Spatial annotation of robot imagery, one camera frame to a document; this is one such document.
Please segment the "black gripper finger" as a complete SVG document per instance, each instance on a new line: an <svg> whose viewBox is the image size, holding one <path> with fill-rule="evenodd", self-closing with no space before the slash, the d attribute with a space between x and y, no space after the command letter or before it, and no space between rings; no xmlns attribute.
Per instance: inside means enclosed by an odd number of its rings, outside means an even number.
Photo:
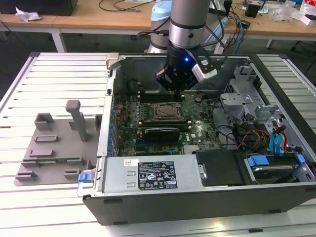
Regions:
<svg viewBox="0 0 316 237"><path fill-rule="evenodd" d="M156 73L157 82L169 91L175 100L180 100L180 82L172 68L163 68Z"/></svg>
<svg viewBox="0 0 316 237"><path fill-rule="evenodd" d="M180 99L183 101L185 99L184 91L190 90L193 86L195 86L198 83L197 79L188 79L184 85L181 86L181 93L180 93Z"/></svg>

